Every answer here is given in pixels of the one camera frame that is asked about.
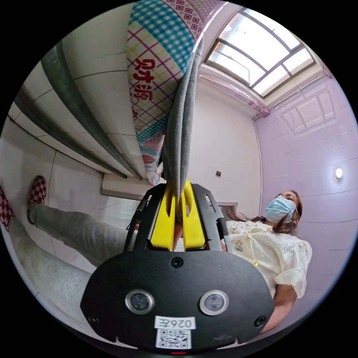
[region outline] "pink tiled wall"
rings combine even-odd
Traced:
[[[312,310],[337,279],[358,229],[358,131],[335,79],[321,78],[256,120],[263,169],[261,213],[272,198],[296,190],[303,200],[297,236],[313,257],[306,294],[271,334]],[[343,176],[335,180],[335,170]]]

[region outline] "red checkered slipper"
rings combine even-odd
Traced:
[[[3,223],[7,232],[9,232],[9,222],[12,217],[15,217],[15,214],[11,209],[10,203],[6,199],[2,187],[0,187],[0,221]]]
[[[31,192],[30,192],[30,199],[27,204],[27,219],[29,220],[29,223],[32,225],[35,225],[30,220],[30,205],[33,202],[39,202],[41,204],[45,204],[45,198],[46,198],[46,180],[43,176],[39,175],[36,177],[34,184],[32,185]]]

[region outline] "white blouse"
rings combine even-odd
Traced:
[[[275,233],[272,226],[251,221],[226,222],[233,254],[251,262],[261,272],[272,297],[276,285],[291,285],[301,298],[306,290],[306,274],[312,258],[307,241],[289,234]]]

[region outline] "surgical mask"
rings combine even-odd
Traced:
[[[272,223],[277,223],[283,216],[288,214],[285,223],[289,223],[294,210],[297,211],[295,203],[280,195],[268,205],[266,209],[266,219]]]

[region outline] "light fixture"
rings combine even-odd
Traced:
[[[336,169],[336,173],[335,173],[335,179],[339,180],[342,178],[343,172],[341,168]]]

